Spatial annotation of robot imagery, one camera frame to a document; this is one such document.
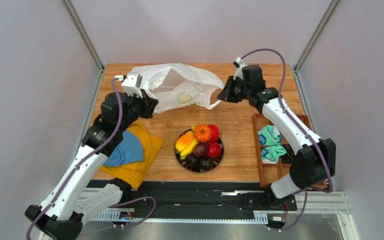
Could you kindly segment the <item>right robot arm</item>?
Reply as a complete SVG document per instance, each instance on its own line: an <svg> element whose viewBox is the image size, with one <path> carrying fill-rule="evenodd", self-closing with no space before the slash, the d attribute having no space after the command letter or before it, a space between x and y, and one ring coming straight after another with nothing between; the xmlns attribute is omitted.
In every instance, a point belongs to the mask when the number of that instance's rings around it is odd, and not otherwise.
<svg viewBox="0 0 384 240"><path fill-rule="evenodd" d="M289 172L266 188L273 199L283 199L315 184L331 181L335 174L336 144L330 138L322 139L307 127L288 107L281 93L267 87L259 65L239 66L235 75L229 76L218 100L249 105L274 126L288 141L295 158Z"/></svg>

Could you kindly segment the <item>orange toy pumpkin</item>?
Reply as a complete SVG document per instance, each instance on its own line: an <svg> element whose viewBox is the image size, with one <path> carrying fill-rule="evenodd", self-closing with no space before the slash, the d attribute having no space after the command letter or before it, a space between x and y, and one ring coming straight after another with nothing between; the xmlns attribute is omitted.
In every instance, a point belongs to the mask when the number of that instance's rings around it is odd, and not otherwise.
<svg viewBox="0 0 384 240"><path fill-rule="evenodd" d="M213 130L208 125L205 125L205 124L200 124L196 126L193 133L194 133L194 138L199 143L207 143L213 137Z"/></svg>

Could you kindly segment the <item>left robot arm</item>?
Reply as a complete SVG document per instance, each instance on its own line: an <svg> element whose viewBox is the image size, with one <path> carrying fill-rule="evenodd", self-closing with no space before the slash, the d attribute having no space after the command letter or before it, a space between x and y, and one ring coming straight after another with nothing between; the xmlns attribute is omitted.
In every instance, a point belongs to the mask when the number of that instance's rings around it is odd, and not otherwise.
<svg viewBox="0 0 384 240"><path fill-rule="evenodd" d="M152 118L157 104L144 91L108 94L60 182L45 200L25 211L32 226L53 240L74 240L91 218L138 188L163 144L138 119ZM110 173L113 180L80 200L98 170Z"/></svg>

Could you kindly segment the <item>white plastic bag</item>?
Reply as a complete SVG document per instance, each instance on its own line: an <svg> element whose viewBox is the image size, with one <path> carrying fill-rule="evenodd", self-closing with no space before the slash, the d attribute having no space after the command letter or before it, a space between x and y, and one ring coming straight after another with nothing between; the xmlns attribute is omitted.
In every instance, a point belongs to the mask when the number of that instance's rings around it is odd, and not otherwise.
<svg viewBox="0 0 384 240"><path fill-rule="evenodd" d="M211 110L221 102L211 103L212 94L225 87L214 73L183 63L136 66L132 72L142 76L147 96L158 100L155 114L190 105Z"/></svg>

